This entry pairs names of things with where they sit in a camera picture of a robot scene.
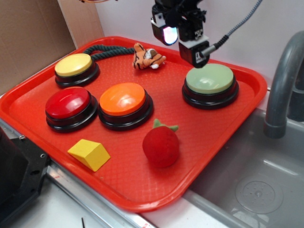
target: green rope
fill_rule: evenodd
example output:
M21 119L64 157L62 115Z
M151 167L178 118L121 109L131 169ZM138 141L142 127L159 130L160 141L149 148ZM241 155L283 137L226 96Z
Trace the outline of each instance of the green rope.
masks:
M103 51L103 52L91 55L94 51ZM96 60L119 56L119 55L134 54L134 48L133 47L126 48L121 46L94 45L89 47L87 50L85 50L84 53L91 55L91 58L96 61Z

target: sink drain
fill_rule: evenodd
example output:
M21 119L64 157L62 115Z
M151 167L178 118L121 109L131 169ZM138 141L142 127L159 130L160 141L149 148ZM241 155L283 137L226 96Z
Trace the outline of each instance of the sink drain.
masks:
M267 214L283 202L280 186L262 176L250 176L237 184L236 198L240 205L256 214Z

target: button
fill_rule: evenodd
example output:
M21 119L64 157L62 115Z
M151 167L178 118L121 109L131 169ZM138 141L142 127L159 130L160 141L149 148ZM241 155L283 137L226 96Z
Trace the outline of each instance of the button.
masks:
M228 89L233 83L232 70L220 64L207 64L203 68L191 69L187 76L187 86L200 94L216 94Z
M142 86L136 83L120 83L107 89L100 97L100 107L111 116L128 115L138 110L145 102Z
M55 93L46 103L46 113L54 119L65 119L83 111L90 94L82 87L71 87Z
M69 77L86 71L92 64L91 56L85 53L72 54L60 60L55 71L61 77Z

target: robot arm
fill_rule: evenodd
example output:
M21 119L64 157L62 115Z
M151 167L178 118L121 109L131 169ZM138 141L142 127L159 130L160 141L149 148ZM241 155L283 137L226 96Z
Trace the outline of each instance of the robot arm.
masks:
M213 45L204 35L203 22L206 11L197 4L202 0L155 0L152 8L152 29L154 36L165 45L171 45L179 38L180 56L196 68L202 68L209 56L222 46L229 36L254 14L262 0L258 0L250 13L230 32Z

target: white wall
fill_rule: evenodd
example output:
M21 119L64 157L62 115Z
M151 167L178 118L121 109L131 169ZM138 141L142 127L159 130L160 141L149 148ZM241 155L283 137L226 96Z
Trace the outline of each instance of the white wall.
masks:
M238 24L257 0L204 0L205 35L215 43ZM154 36L150 18L154 0L110 0L96 4L105 36L122 36L164 47ZM290 37L304 30L304 0L264 0L252 18L233 33L212 59L251 68L270 86ZM174 44L170 48L178 50Z

